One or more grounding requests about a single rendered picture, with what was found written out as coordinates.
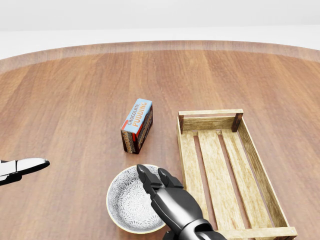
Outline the wooden slat tray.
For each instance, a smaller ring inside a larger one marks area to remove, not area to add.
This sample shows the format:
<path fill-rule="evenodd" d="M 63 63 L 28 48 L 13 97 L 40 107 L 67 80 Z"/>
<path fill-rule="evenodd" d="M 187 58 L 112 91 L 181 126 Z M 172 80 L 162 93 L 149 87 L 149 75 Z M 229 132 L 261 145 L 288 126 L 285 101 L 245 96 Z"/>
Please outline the wooden slat tray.
<path fill-rule="evenodd" d="M 294 240 L 242 109 L 180 111 L 177 140 L 184 185 L 227 240 Z"/>

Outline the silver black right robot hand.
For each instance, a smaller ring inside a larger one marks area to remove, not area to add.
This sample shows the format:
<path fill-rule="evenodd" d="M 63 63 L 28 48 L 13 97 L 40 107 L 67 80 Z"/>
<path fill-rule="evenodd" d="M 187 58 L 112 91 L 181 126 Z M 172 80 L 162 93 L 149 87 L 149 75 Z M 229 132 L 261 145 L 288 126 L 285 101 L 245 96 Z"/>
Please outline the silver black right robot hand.
<path fill-rule="evenodd" d="M 164 168 L 158 168 L 158 174 L 154 174 L 142 164 L 136 170 L 145 192 L 150 195 L 152 208 L 175 235 L 187 227 L 204 232 L 213 230 L 204 219 L 200 205 L 176 177 Z"/>

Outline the grey patterned bowl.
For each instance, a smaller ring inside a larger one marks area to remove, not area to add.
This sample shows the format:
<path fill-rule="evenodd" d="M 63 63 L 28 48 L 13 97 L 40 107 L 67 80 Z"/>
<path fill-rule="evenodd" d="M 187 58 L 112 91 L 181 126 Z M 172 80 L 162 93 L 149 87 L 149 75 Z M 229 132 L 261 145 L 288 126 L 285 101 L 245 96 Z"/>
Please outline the grey patterned bowl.
<path fill-rule="evenodd" d="M 112 221 L 133 234 L 149 234 L 166 224 L 151 206 L 151 198 L 143 188 L 137 166 L 121 171 L 110 183 L 106 207 Z"/>

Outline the chocolate pudding box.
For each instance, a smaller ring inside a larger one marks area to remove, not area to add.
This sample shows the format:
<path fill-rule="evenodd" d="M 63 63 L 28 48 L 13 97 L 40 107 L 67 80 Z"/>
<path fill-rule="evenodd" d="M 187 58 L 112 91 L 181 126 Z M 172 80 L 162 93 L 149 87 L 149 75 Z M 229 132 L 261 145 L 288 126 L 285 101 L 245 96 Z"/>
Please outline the chocolate pudding box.
<path fill-rule="evenodd" d="M 152 125 L 152 101 L 138 98 L 121 127 L 124 151 L 139 154 Z"/>

